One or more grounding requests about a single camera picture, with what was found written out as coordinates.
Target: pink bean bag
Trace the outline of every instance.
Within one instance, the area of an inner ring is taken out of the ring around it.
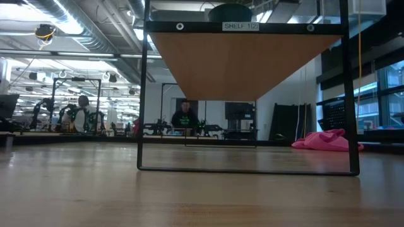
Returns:
[[[325,132],[310,132],[305,139],[298,139],[292,144],[297,149],[316,149],[321,151],[348,151],[348,141],[342,137],[343,129],[333,129]]]

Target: shelf label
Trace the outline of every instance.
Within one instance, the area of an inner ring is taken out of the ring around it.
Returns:
[[[223,22],[222,31],[259,31],[259,23],[256,22]]]

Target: wooden floor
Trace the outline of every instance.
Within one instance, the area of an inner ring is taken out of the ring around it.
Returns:
[[[311,177],[139,172],[136,145],[124,143],[20,146],[15,151],[11,157],[0,154],[0,226],[404,223],[402,156],[362,154],[359,177]],[[144,158],[154,166],[338,171],[346,167],[346,155],[147,145]]]

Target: person sitting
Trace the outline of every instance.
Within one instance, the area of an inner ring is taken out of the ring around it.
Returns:
[[[194,129],[198,126],[199,120],[193,110],[189,107],[189,101],[183,100],[181,109],[178,110],[171,118],[171,124],[175,128]]]

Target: black hoodie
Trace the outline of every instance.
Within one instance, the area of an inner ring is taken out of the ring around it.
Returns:
[[[174,116],[172,116],[171,119],[171,124],[174,127],[196,127],[198,126],[198,123],[198,117],[191,109],[189,109],[186,113],[179,110],[174,114]]]

